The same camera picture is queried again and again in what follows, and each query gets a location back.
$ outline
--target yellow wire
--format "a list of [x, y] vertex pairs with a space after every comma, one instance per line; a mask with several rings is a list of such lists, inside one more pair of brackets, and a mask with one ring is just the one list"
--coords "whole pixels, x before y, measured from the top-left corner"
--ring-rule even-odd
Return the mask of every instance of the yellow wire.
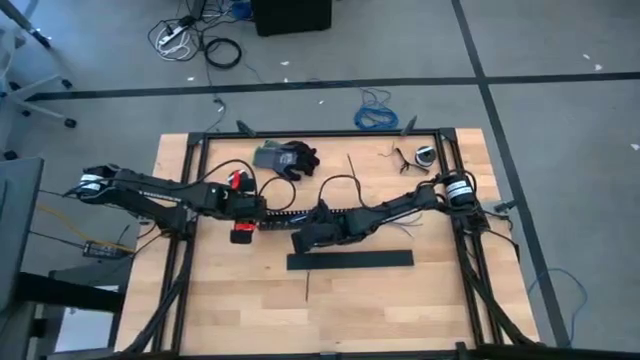
[[60, 221], [62, 221], [62, 223], [69, 228], [69, 230], [71, 230], [72, 233], [78, 235], [79, 237], [81, 237], [82, 239], [86, 240], [86, 241], [92, 241], [96, 244], [102, 245], [102, 246], [108, 246], [108, 247], [112, 247], [112, 248], [116, 248], [116, 249], [120, 249], [126, 252], [130, 252], [133, 253], [135, 252], [134, 249], [131, 249], [129, 247], [126, 246], [122, 246], [122, 245], [118, 245], [118, 244], [114, 244], [114, 243], [110, 243], [110, 242], [106, 242], [106, 241], [100, 241], [97, 239], [92, 238], [91, 236], [83, 233], [82, 231], [78, 230], [78, 228], [76, 228], [73, 223], [71, 222], [71, 220], [69, 220], [69, 218], [67, 216], [65, 216], [64, 214], [58, 212], [57, 210], [54, 210], [50, 207], [44, 206], [44, 205], [36, 205], [36, 208], [40, 211], [44, 211], [46, 213], [49, 213], [55, 217], [57, 217]]

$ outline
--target gray floor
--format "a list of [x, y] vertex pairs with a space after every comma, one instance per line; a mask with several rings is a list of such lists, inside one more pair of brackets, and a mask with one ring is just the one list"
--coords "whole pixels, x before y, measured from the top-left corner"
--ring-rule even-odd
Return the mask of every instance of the gray floor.
[[[27, 1], [16, 1], [26, 6]], [[12, 76], [23, 82], [53, 71], [78, 90], [207, 85], [198, 56], [188, 63], [159, 59], [148, 29], [175, 16], [177, 0], [43, 1], [32, 21], [52, 37], [55, 50], [32, 39], [21, 49]], [[463, 1], [487, 75], [543, 75], [640, 71], [640, 3], [629, 0]], [[343, 0], [335, 2], [329, 31], [259, 38], [251, 24], [221, 25], [215, 32], [240, 40], [246, 61], [265, 82], [472, 76], [449, 0]], [[211, 70], [214, 84], [253, 84], [243, 66]], [[467, 126], [485, 130], [503, 198], [511, 191], [476, 86], [389, 87], [390, 106], [402, 123], [418, 115], [420, 127]], [[576, 321], [574, 346], [640, 351], [640, 81], [492, 86], [507, 141], [533, 213], [549, 267], [573, 273], [589, 292]], [[229, 112], [221, 130], [242, 119], [256, 130], [353, 129], [360, 104], [356, 89], [297, 90], [220, 95]], [[58, 100], [41, 105], [77, 119], [69, 130], [46, 118], [12, 121], [9, 146], [46, 159], [42, 188], [63, 192], [84, 166], [112, 162], [149, 172], [160, 134], [201, 131], [218, 117], [211, 95]], [[83, 230], [115, 239], [132, 220], [125, 213], [42, 194]], [[47, 214], [33, 228], [71, 237]], [[131, 244], [135, 229], [125, 236]], [[517, 225], [515, 240], [524, 237]], [[536, 275], [523, 246], [523, 273]], [[76, 250], [32, 237], [24, 269], [45, 274], [92, 263]], [[565, 322], [580, 292], [552, 275]], [[542, 340], [552, 343], [539, 294], [532, 304]]]

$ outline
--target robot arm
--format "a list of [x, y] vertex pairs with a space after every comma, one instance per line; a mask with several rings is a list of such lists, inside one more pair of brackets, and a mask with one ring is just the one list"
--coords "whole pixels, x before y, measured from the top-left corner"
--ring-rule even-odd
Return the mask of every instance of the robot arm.
[[[436, 195], [434, 186], [439, 183], [445, 185], [446, 197]], [[305, 253], [314, 247], [360, 242], [381, 225], [425, 210], [438, 210], [457, 216], [469, 230], [484, 231], [488, 227], [467, 178], [452, 173], [422, 183], [415, 191], [375, 207], [363, 204], [359, 208], [335, 211], [319, 200], [318, 205], [308, 213], [290, 219], [288, 228], [298, 229], [291, 235], [293, 247], [296, 253]]]
[[[162, 231], [184, 235], [187, 209], [219, 220], [234, 220], [231, 241], [251, 242], [256, 221], [266, 215], [266, 200], [255, 195], [255, 180], [239, 171], [230, 184], [195, 182], [180, 184], [121, 169], [115, 165], [84, 169], [80, 184], [69, 191], [89, 204], [113, 204], [135, 216], [151, 219]], [[151, 199], [175, 203], [163, 206]]]

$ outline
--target wooden table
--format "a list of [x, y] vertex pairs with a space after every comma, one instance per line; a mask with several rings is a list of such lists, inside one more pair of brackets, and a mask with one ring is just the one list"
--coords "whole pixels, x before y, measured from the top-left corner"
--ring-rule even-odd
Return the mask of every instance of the wooden table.
[[[457, 136], [464, 166], [478, 179], [478, 198], [481, 202], [499, 200], [482, 130], [457, 129]], [[186, 134], [162, 136], [154, 176], [179, 180], [186, 140]], [[399, 159], [379, 154], [389, 153], [392, 142], [409, 156], [419, 146], [432, 145], [432, 139], [421, 136], [299, 140], [317, 148], [322, 163], [313, 177], [303, 177], [296, 183], [298, 194], [292, 210], [312, 208], [319, 185], [327, 177], [351, 173], [347, 154], [362, 182], [366, 203], [377, 204], [411, 191], [425, 179], [424, 174], [410, 170], [399, 175]], [[232, 158], [250, 162], [254, 149], [263, 141], [212, 141], [207, 168]], [[224, 182], [237, 168], [225, 167], [208, 180]], [[436, 163], [429, 176], [438, 172]], [[259, 184], [274, 175], [264, 169], [256, 169], [256, 174]], [[289, 185], [274, 182], [263, 195], [271, 208], [277, 208], [286, 205], [290, 194]], [[347, 179], [327, 185], [323, 198], [333, 208], [359, 206], [353, 182]], [[490, 222], [495, 231], [509, 236], [507, 224], [496, 219]], [[407, 228], [411, 235], [387, 225], [362, 243], [314, 250], [412, 249], [416, 261], [413, 267], [307, 273], [286, 270], [286, 255], [293, 252], [289, 231], [256, 232], [252, 245], [234, 245], [229, 242], [232, 222], [201, 218], [181, 353], [442, 350], [452, 349], [456, 341], [472, 344], [450, 219], [428, 211], [422, 212], [417, 223], [421, 226]], [[138, 246], [148, 241], [145, 239]], [[483, 235], [482, 241], [496, 300], [525, 335], [537, 339], [513, 247], [492, 234]], [[168, 243], [158, 240], [135, 259], [116, 349], [132, 341], [158, 303]], [[173, 313], [168, 316], [166, 348], [173, 317]], [[486, 323], [483, 321], [483, 327], [489, 334]]]

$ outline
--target black glove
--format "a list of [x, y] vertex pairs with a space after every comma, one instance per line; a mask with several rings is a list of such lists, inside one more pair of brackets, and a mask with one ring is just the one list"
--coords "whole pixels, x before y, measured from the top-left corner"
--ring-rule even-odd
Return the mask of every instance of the black glove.
[[316, 152], [316, 149], [310, 148], [301, 141], [290, 141], [283, 145], [268, 141], [264, 146], [256, 149], [253, 165], [273, 169], [286, 179], [298, 181], [301, 176], [294, 170], [313, 176], [313, 170], [320, 165]]

